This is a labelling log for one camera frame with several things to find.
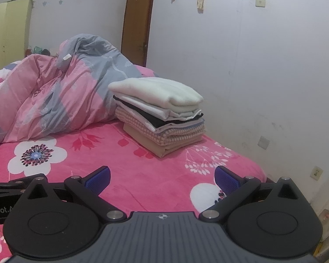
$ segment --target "comforter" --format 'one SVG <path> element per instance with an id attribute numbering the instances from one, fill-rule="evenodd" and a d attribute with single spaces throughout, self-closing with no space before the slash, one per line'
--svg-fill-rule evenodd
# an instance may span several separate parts
<path id="1" fill-rule="evenodd" d="M 72 132 L 115 116 L 107 89 L 114 81 L 142 77 L 114 46 L 80 34 L 59 56 L 33 54 L 0 72 L 0 143 Z"/>

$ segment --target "red flower print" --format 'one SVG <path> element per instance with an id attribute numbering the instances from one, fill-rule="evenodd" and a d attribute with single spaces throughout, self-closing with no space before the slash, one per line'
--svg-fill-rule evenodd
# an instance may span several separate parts
<path id="1" fill-rule="evenodd" d="M 89 149 L 92 149 L 95 147 L 95 145 L 88 139 L 85 139 L 82 137 L 82 143 L 84 146 L 88 147 Z"/>
<path id="2" fill-rule="evenodd" d="M 89 140 L 91 140 L 93 142 L 100 142 L 98 139 L 101 139 L 101 137 L 98 137 L 98 136 L 92 135 L 92 134 L 87 134 L 87 133 L 86 133 L 86 135 Z"/>
<path id="3" fill-rule="evenodd" d="M 79 137 L 75 142 L 73 142 L 72 147 L 74 148 L 74 151 L 76 151 L 77 149 L 80 150 L 80 148 L 82 147 L 82 142 Z"/>
<path id="4" fill-rule="evenodd" d="M 153 157 L 154 157 L 154 155 L 152 154 L 152 153 L 148 153 L 147 155 L 145 155 L 145 157 L 147 158 L 147 159 L 152 159 Z"/>
<path id="5" fill-rule="evenodd" d="M 126 139 L 121 139 L 120 141 L 118 141 L 118 145 L 123 147 L 129 144 L 129 141 Z"/>
<path id="6" fill-rule="evenodd" d="M 133 153 L 134 153 L 134 155 L 136 155 L 138 157 L 142 157 L 142 156 L 144 156 L 146 154 L 146 151 L 143 150 L 143 149 L 141 149 L 141 148 L 139 148 L 136 151 L 134 151 Z"/>
<path id="7" fill-rule="evenodd" d="M 80 151 L 82 145 L 89 149 L 92 149 L 95 147 L 94 143 L 100 143 L 99 139 L 102 139 L 102 137 L 87 134 L 81 131 L 79 132 L 78 139 L 73 142 L 72 147 L 74 148 L 74 151 Z"/>

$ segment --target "folded checkered cloth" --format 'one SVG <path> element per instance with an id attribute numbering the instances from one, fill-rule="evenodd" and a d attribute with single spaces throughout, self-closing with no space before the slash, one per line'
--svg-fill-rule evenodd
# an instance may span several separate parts
<path id="1" fill-rule="evenodd" d="M 167 146 L 178 141 L 193 139 L 204 134 L 206 131 L 204 123 L 190 126 L 190 122 L 188 122 L 189 127 L 187 128 L 171 128 L 156 134 L 146 128 L 146 126 L 144 126 L 141 122 L 139 122 L 136 118 L 131 116 L 125 109 L 121 107 L 117 107 L 116 117 L 120 121 L 130 125 L 160 146 Z"/>

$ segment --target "folded beige cloth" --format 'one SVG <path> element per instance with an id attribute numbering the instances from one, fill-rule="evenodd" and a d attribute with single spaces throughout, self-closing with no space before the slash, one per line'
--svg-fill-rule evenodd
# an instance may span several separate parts
<path id="1" fill-rule="evenodd" d="M 204 134 L 206 131 L 205 125 L 201 124 L 192 128 L 171 128 L 161 133 L 154 133 L 121 107 L 117 107 L 116 117 L 120 121 L 141 132 L 141 134 L 145 135 L 159 146 L 167 146 L 173 143 L 175 144 L 178 141 L 193 139 Z"/>
<path id="2" fill-rule="evenodd" d="M 146 149 L 150 150 L 153 154 L 155 154 L 159 158 L 162 158 L 165 155 L 168 155 L 178 150 L 179 148 L 188 146 L 190 144 L 199 142 L 201 140 L 201 136 L 197 136 L 193 139 L 178 141 L 177 143 L 173 143 L 168 146 L 159 146 L 151 139 L 148 139 L 145 135 L 141 134 L 139 131 L 137 131 L 130 125 L 127 125 L 126 123 L 123 126 L 123 130 L 127 134 L 129 134 L 132 138 L 134 138 L 139 144 L 144 146 Z"/>

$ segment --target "wooden door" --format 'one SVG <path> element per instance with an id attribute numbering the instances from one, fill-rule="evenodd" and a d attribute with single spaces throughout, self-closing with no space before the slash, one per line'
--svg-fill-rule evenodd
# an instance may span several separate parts
<path id="1" fill-rule="evenodd" d="M 132 63 L 146 66 L 153 0 L 127 0 L 122 35 L 122 54 Z"/>

